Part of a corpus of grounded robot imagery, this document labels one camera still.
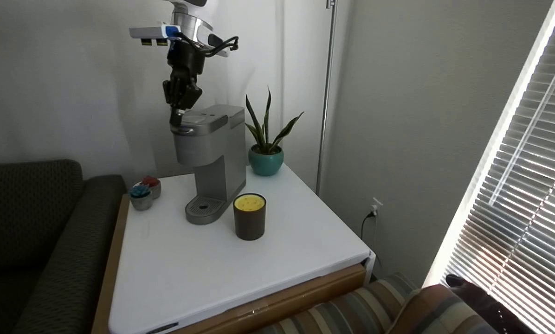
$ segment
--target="green leaves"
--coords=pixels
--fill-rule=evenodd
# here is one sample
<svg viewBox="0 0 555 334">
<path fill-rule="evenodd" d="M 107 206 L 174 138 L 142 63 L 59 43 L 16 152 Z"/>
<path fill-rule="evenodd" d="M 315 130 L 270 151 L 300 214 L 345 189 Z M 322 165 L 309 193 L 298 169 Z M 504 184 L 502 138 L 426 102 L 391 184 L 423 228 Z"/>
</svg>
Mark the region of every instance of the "green leaves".
<svg viewBox="0 0 555 334">
<path fill-rule="evenodd" d="M 272 95 L 269 91 L 267 102 L 265 102 L 265 112 L 263 112 L 263 119 L 261 125 L 257 123 L 256 112 L 250 104 L 250 100 L 244 97 L 244 110 L 252 119 L 252 125 L 246 123 L 246 130 L 252 134 L 256 147 L 259 152 L 263 154 L 270 154 L 278 151 L 280 141 L 293 130 L 295 123 L 298 121 L 298 117 L 302 113 L 298 113 L 295 119 L 291 119 L 274 138 L 274 141 L 270 143 L 269 139 L 269 117 L 270 117 L 270 102 L 272 102 Z"/>
</svg>

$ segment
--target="white table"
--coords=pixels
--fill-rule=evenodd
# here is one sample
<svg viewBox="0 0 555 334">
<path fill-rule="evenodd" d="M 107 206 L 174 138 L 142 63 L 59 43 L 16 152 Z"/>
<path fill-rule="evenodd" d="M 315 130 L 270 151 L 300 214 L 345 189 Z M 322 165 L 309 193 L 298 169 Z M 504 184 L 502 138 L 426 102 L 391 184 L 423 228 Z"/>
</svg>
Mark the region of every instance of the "white table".
<svg viewBox="0 0 555 334">
<path fill-rule="evenodd" d="M 185 221 L 191 175 L 161 178 L 150 210 L 127 208 L 111 332 L 183 329 L 365 260 L 371 275 L 371 249 L 289 167 L 269 178 L 248 173 L 243 193 L 267 199 L 265 234 L 256 241 L 235 236 L 231 208 L 211 225 Z"/>
</svg>

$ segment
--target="potted plant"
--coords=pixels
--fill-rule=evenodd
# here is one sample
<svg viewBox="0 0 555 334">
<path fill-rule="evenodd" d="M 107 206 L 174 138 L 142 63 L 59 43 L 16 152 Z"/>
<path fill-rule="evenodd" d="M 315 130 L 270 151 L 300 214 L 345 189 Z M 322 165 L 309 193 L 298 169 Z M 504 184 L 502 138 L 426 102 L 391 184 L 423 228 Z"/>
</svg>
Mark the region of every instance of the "potted plant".
<svg viewBox="0 0 555 334">
<path fill-rule="evenodd" d="M 302 113 L 298 113 L 295 119 L 291 119 L 270 141 L 270 138 L 269 138 L 270 100 L 272 100 L 272 97 L 269 91 L 269 97 L 265 102 L 265 112 L 263 112 L 263 121 L 259 125 L 250 100 L 244 97 L 244 108 L 252 119 L 252 125 L 246 123 L 246 130 L 252 134 L 252 138 L 256 141 L 256 145 L 252 145 L 248 151 L 248 162 L 252 165 L 252 171 L 259 176 L 270 176 L 280 169 L 282 160 L 283 160 L 280 141 L 293 130 L 295 123 L 302 115 Z"/>
</svg>

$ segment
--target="window blinds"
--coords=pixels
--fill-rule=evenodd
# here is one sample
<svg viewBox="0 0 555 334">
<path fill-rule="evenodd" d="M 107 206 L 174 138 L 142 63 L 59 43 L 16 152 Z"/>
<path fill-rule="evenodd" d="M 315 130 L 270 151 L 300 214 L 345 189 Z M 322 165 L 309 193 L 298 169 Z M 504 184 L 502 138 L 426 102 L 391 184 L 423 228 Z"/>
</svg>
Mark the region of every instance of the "window blinds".
<svg viewBox="0 0 555 334">
<path fill-rule="evenodd" d="M 555 28 L 445 273 L 478 284 L 536 332 L 555 332 Z"/>
</svg>

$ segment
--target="window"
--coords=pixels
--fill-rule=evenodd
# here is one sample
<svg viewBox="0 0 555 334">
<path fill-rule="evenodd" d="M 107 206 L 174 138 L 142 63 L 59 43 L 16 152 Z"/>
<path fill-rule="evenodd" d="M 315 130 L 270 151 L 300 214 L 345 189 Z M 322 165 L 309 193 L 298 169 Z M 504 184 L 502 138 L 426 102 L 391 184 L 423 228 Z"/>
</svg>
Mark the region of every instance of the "window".
<svg viewBox="0 0 555 334">
<path fill-rule="evenodd" d="M 424 286 L 445 273 L 555 332 L 555 2 Z"/>
</svg>

